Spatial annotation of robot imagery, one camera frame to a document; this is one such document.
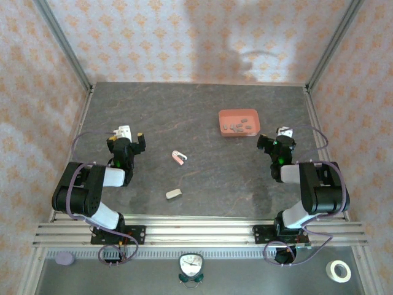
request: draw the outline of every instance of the gray floor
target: gray floor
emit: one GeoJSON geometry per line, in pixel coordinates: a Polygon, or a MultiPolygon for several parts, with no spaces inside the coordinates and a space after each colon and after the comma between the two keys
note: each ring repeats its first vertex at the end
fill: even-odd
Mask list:
{"type": "MultiPolygon", "coordinates": [[[[296,185],[270,176],[270,157],[256,148],[258,136],[224,138],[221,109],[253,108],[261,132],[309,125],[301,87],[98,83],[82,131],[111,131],[130,125],[146,137],[146,152],[135,158],[128,187],[104,188],[102,201],[122,213],[237,216],[271,219],[300,200],[296,185]],[[189,157],[180,167],[171,152],[189,157]],[[180,188],[172,201],[165,193],[180,188]]],[[[315,148],[313,133],[296,130],[295,159],[315,148]]],[[[105,135],[87,135],[77,144],[79,160],[106,163],[105,135]]]]}
{"type": "MultiPolygon", "coordinates": [[[[300,250],[299,261],[310,251],[300,250]]],[[[286,268],[275,267],[261,259],[205,260],[203,284],[187,290],[179,283],[178,261],[134,260],[120,267],[105,267],[98,260],[77,260],[60,266],[45,260],[37,295],[100,294],[363,294],[351,247],[324,248],[309,262],[286,268]],[[341,259],[351,269],[347,283],[328,278],[326,264],[341,259]]]]}

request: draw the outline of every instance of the orange tray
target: orange tray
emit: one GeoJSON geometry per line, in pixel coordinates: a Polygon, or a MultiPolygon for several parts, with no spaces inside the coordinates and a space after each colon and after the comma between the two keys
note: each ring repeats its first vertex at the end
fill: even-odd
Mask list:
{"type": "Polygon", "coordinates": [[[260,131],[258,112],[255,109],[223,109],[219,111],[219,121],[222,136],[255,136],[260,131]],[[239,127],[243,132],[230,129],[231,125],[235,127],[237,124],[243,124],[239,127]]]}

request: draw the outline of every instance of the small block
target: small block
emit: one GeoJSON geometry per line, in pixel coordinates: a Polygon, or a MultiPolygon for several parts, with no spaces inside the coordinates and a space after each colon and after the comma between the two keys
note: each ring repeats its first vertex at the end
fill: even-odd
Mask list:
{"type": "Polygon", "coordinates": [[[175,189],[173,191],[167,192],[165,196],[166,196],[166,199],[169,200],[169,199],[173,199],[181,194],[182,194],[182,191],[180,189],[175,189]]]}

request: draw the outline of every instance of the white clothespin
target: white clothespin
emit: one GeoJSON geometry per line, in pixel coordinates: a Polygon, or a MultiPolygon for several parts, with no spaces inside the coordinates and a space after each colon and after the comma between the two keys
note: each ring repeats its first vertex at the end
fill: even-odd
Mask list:
{"type": "Polygon", "coordinates": [[[179,165],[183,165],[184,161],[187,160],[187,157],[183,155],[181,152],[178,151],[173,151],[172,152],[172,158],[179,163],[179,165]]]}

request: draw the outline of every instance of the patterned wall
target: patterned wall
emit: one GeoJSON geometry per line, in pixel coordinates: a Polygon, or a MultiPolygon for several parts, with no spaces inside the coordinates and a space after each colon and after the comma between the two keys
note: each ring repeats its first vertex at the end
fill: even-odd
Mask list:
{"type": "Polygon", "coordinates": [[[49,0],[90,81],[304,84],[350,0],[49,0]]]}
{"type": "Polygon", "coordinates": [[[393,290],[393,2],[365,1],[313,93],[331,155],[393,290]]]}
{"type": "Polygon", "coordinates": [[[0,2],[0,285],[16,294],[85,91],[31,0],[0,2]]]}

